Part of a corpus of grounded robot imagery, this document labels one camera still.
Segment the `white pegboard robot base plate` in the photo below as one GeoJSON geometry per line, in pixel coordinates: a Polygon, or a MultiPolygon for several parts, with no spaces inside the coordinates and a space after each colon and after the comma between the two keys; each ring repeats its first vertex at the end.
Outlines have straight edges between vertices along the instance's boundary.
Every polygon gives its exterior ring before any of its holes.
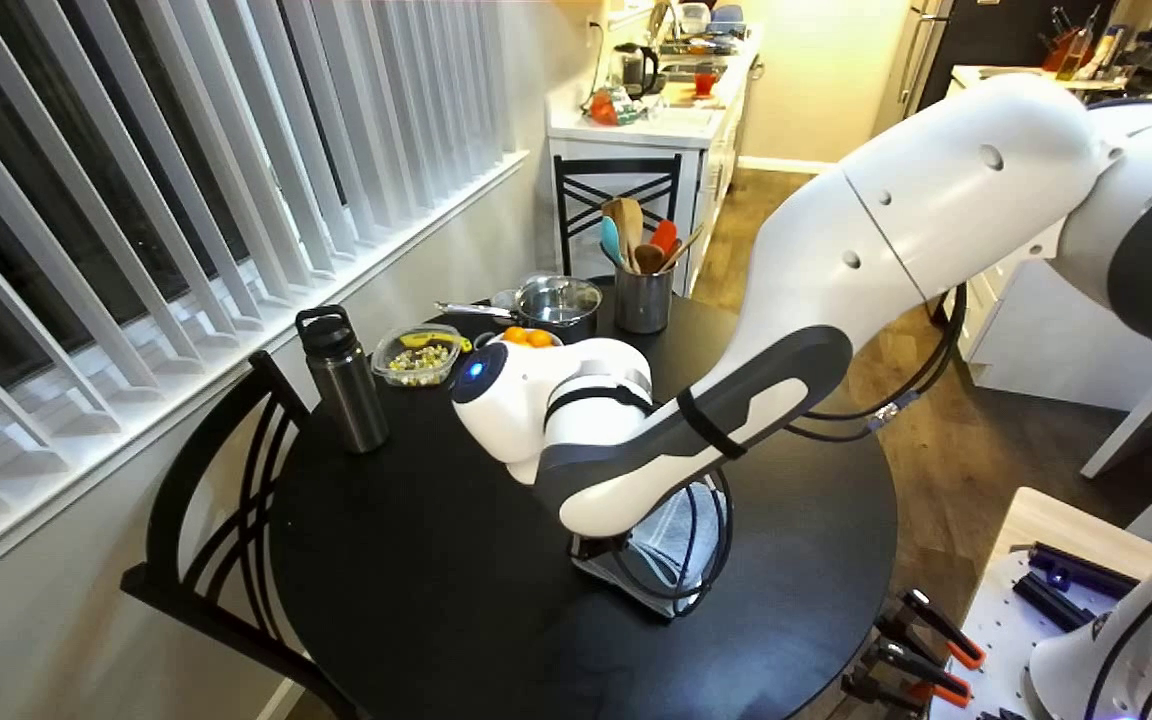
{"type": "Polygon", "coordinates": [[[999,712],[1017,712],[1018,720],[1047,720],[1031,691],[1028,659],[1041,640],[1055,637],[1055,626],[1017,597],[1017,584],[1028,577],[1031,546],[1062,550],[1132,581],[1152,574],[1152,541],[1140,541],[1036,490],[1018,490],[1004,512],[979,584],[960,622],[960,632],[984,652],[984,663],[944,663],[948,678],[960,678],[971,690],[971,700],[933,700],[927,720],[988,720],[999,712]]]}

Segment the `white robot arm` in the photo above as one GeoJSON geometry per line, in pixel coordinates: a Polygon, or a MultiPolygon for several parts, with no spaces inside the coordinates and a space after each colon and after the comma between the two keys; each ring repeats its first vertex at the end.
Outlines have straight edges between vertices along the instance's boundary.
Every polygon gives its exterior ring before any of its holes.
{"type": "Polygon", "coordinates": [[[488,342],[453,372],[453,412],[570,535],[578,574],[675,622],[730,546],[711,469],[808,415],[897,316],[1041,236],[1074,291],[1152,342],[1152,106],[984,80],[759,224],[737,334],[673,400],[648,397],[648,359],[624,342],[488,342]]]}

